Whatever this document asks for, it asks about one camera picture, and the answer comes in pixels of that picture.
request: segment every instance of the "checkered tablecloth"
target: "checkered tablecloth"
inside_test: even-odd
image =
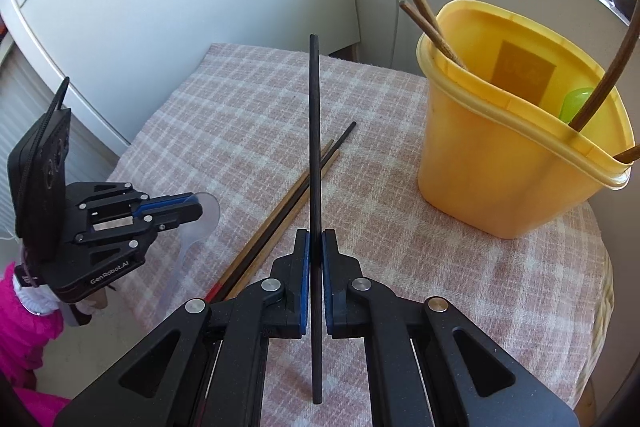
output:
[[[358,126],[324,179],[322,224],[342,253],[399,296],[449,299],[574,406],[602,348],[613,293],[607,251],[588,204],[512,241],[443,214],[422,199],[416,174],[428,82],[321,57],[322,142]],[[191,248],[174,309],[204,296],[308,163],[308,55],[214,44],[149,119],[111,180],[151,196],[206,190],[222,217]],[[306,208],[256,276],[292,251]],[[120,280],[150,330],[178,253],[161,233],[145,266]],[[367,425],[362,341],[324,341],[324,404],[313,406],[310,343],[272,341],[264,425]]]

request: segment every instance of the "pink plaid cloth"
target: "pink plaid cloth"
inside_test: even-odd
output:
[[[449,299],[571,406],[591,374],[609,322],[607,251],[582,204],[512,241],[422,199],[416,174],[428,82],[321,57],[322,142],[358,126],[323,182],[322,225],[364,275],[397,295]],[[217,230],[191,248],[170,310],[204,296],[308,165],[308,55],[214,44],[149,119],[111,180],[151,196],[205,190],[220,201]],[[304,209],[274,248],[290,253]],[[178,252],[161,233],[147,263],[121,279],[138,320],[153,327]],[[362,341],[324,341],[324,404],[311,404],[310,341],[271,342],[264,425],[368,425]]]

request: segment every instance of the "clear plastic piece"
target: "clear plastic piece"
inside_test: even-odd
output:
[[[169,310],[168,307],[177,289],[178,277],[182,272],[187,251],[194,243],[203,241],[209,237],[218,226],[220,220],[220,204],[215,196],[208,192],[197,192],[191,198],[195,198],[198,203],[201,204],[202,215],[200,219],[191,221],[190,223],[184,223],[178,227],[180,253],[158,301],[158,307],[156,308],[156,322],[158,323],[163,321],[166,316],[173,311]]]

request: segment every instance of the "metal screw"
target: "metal screw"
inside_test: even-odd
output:
[[[442,297],[432,297],[428,302],[429,309],[438,313],[447,311],[449,303]]]
[[[270,277],[269,279],[262,281],[260,286],[266,292],[274,292],[280,289],[280,281]]]
[[[184,305],[187,313],[200,313],[204,309],[205,303],[202,299],[191,299]]]
[[[357,279],[351,281],[351,286],[353,286],[354,290],[366,292],[371,288],[371,281],[366,277],[358,277]]]

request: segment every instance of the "yellow plastic container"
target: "yellow plastic container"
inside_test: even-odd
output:
[[[602,187],[622,188],[634,145],[613,89],[581,133],[558,119],[567,93],[595,87],[603,69],[580,48],[521,15],[472,0],[448,3],[438,22],[463,70],[423,35],[430,80],[418,187],[424,199],[480,230],[511,239]]]

